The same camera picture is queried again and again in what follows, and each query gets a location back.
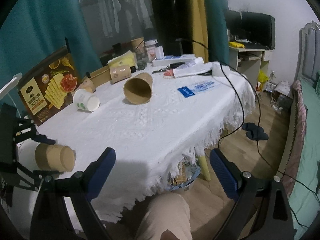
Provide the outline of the person knee beige trousers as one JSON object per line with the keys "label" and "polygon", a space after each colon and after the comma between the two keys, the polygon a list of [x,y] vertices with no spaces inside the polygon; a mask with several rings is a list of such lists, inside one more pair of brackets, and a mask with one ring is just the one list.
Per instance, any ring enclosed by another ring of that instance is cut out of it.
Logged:
{"label": "person knee beige trousers", "polygon": [[154,196],[137,229],[135,239],[192,239],[190,207],[172,192]]}

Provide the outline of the white paper cup green print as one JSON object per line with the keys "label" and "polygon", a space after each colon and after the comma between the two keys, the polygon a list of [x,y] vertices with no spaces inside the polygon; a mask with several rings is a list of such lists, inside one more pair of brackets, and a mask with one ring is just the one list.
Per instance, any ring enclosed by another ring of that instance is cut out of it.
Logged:
{"label": "white paper cup green print", "polygon": [[87,112],[93,112],[100,106],[99,98],[83,88],[74,93],[73,103],[78,110]]}

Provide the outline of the green bed sheet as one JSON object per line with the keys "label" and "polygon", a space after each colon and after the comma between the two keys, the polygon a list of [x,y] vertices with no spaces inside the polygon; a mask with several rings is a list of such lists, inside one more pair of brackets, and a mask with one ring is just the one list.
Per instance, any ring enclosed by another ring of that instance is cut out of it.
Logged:
{"label": "green bed sheet", "polygon": [[304,143],[298,165],[297,180],[289,197],[297,220],[294,227],[297,230],[296,239],[306,232],[319,212],[319,195],[315,195],[318,185],[317,171],[319,166],[319,96],[316,89],[308,81],[301,78],[302,99],[306,107],[306,130]]}

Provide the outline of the white tablecloth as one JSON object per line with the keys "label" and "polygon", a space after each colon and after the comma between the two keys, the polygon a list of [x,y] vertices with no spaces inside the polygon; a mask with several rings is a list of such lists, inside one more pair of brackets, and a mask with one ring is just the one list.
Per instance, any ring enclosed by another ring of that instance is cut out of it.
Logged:
{"label": "white tablecloth", "polygon": [[[96,90],[99,108],[86,113],[69,105],[38,131],[75,152],[76,171],[83,171],[108,147],[116,163],[99,196],[92,201],[99,218],[116,223],[124,209],[165,188],[168,174],[180,161],[194,162],[214,145],[224,128],[234,130],[255,108],[251,85],[238,73],[228,77],[153,77],[150,101],[133,105],[125,99],[124,83],[105,83]],[[184,98],[177,90],[213,80],[220,85]]]}

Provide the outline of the brown cracker box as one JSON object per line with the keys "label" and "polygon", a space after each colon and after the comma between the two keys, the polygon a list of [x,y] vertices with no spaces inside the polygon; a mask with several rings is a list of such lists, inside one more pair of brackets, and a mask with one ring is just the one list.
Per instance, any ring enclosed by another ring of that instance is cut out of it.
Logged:
{"label": "brown cracker box", "polygon": [[41,126],[67,106],[80,81],[71,51],[63,46],[24,74],[17,88],[29,116]]}

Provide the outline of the brown paper cup lying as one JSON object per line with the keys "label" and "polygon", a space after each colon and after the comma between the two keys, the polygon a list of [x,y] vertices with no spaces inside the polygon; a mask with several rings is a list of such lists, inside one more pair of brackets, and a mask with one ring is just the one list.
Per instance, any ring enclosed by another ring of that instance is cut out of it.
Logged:
{"label": "brown paper cup lying", "polygon": [[131,68],[128,65],[110,67],[111,81],[113,84],[131,77]]}
{"label": "brown paper cup lying", "polygon": [[96,91],[96,87],[90,78],[86,77],[83,79],[82,83],[79,85],[78,89],[85,89],[90,93],[94,93]]}

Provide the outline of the blue white paper strip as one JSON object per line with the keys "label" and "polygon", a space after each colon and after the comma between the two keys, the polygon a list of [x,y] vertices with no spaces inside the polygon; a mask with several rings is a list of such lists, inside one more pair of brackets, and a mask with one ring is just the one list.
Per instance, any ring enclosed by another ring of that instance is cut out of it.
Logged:
{"label": "blue white paper strip", "polygon": [[197,82],[192,85],[187,85],[178,88],[177,90],[182,94],[184,98],[189,98],[191,96],[195,96],[199,93],[210,91],[220,84],[213,80],[206,80],[202,82]]}

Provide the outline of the brown paper tray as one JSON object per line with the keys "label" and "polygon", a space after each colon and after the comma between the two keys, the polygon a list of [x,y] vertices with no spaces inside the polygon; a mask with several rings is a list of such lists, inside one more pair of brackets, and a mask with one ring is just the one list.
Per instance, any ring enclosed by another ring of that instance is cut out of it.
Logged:
{"label": "brown paper tray", "polygon": [[104,66],[94,72],[90,73],[90,80],[95,87],[99,87],[107,82],[111,81],[111,74],[109,66]]}

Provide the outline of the white desk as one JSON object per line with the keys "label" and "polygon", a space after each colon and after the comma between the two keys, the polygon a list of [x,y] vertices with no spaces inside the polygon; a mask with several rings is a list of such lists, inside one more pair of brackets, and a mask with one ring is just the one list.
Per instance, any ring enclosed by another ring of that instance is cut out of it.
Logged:
{"label": "white desk", "polygon": [[268,65],[272,59],[272,50],[235,48],[229,46],[229,65],[246,75],[253,87],[258,84],[258,75],[262,71],[268,74]]}

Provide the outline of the yellow tissue box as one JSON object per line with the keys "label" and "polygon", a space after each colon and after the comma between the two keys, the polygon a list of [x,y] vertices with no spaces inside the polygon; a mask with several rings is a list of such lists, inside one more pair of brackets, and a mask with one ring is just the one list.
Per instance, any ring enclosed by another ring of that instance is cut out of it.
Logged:
{"label": "yellow tissue box", "polygon": [[133,53],[131,50],[128,50],[123,55],[120,55],[108,61],[107,65],[110,68],[117,67],[117,66],[129,66],[129,67],[136,66],[137,65],[136,54]]}

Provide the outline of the white long box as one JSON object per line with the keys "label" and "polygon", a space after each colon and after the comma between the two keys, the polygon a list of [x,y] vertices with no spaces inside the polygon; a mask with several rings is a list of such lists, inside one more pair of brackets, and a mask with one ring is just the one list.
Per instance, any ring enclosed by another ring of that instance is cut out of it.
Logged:
{"label": "white long box", "polygon": [[152,65],[154,67],[168,66],[173,63],[179,63],[179,62],[185,63],[185,62],[193,61],[194,59],[196,59],[194,54],[183,54],[181,56],[168,55],[161,59],[154,59],[152,61]]}

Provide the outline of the grey bed headboard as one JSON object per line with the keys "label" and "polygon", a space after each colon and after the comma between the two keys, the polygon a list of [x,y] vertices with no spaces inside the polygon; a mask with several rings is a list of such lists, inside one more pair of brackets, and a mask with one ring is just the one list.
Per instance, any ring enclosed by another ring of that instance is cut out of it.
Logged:
{"label": "grey bed headboard", "polygon": [[300,29],[299,56],[295,80],[303,78],[315,86],[319,78],[319,24],[312,21]]}

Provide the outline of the white pill bottle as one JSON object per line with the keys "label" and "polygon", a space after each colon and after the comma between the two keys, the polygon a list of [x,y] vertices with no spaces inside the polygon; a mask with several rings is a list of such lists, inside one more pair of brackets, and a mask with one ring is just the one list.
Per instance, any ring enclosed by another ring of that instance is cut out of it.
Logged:
{"label": "white pill bottle", "polygon": [[157,40],[145,41],[145,50],[147,53],[148,61],[152,62],[156,58]]}

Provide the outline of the black monitor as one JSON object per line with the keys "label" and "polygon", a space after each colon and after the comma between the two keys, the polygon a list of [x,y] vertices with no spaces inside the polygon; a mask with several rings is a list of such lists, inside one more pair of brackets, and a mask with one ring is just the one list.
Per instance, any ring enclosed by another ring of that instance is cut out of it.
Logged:
{"label": "black monitor", "polygon": [[276,24],[271,15],[260,12],[225,11],[230,41],[238,41],[245,48],[274,50]]}

